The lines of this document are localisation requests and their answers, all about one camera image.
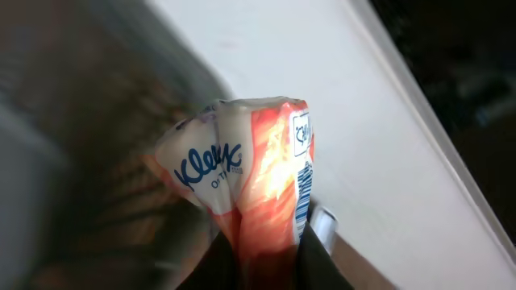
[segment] black object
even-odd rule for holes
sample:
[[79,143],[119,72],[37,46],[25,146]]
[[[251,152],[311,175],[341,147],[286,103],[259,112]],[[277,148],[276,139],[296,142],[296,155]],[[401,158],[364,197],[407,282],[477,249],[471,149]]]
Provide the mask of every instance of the black object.
[[[296,289],[353,289],[307,223],[296,258]],[[179,286],[189,289],[237,289],[239,269],[230,243],[219,233],[201,262]]]

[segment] crinkled plastic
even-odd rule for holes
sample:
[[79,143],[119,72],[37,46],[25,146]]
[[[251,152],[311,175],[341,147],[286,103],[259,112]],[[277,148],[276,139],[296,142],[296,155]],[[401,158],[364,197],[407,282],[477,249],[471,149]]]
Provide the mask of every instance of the crinkled plastic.
[[208,208],[246,279],[276,279],[292,266],[314,161],[304,101],[217,101],[165,133],[155,157],[163,180]]

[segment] orange packaging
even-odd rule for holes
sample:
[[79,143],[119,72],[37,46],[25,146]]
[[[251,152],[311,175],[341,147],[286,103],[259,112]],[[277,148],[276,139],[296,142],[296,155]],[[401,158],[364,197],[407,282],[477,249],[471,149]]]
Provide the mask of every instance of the orange packaging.
[[304,101],[217,101],[165,133],[155,157],[162,180],[208,208],[247,279],[288,274],[313,175],[314,134]]

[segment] white label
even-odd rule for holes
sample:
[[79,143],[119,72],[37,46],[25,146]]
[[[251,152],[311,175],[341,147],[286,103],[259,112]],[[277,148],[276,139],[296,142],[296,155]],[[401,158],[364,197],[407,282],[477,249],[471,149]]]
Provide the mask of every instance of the white label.
[[312,139],[310,116],[308,112],[294,116],[292,120],[293,130],[293,155],[298,157],[305,154],[310,147]]

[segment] barcode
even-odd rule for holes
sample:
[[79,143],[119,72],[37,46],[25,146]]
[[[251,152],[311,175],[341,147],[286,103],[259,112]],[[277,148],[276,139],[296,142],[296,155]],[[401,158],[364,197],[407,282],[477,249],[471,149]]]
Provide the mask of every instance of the barcode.
[[298,188],[299,200],[296,208],[296,227],[298,228],[299,238],[305,229],[306,214],[308,213],[308,205],[310,204],[310,191],[312,190],[312,165],[308,162],[305,167],[298,172]]

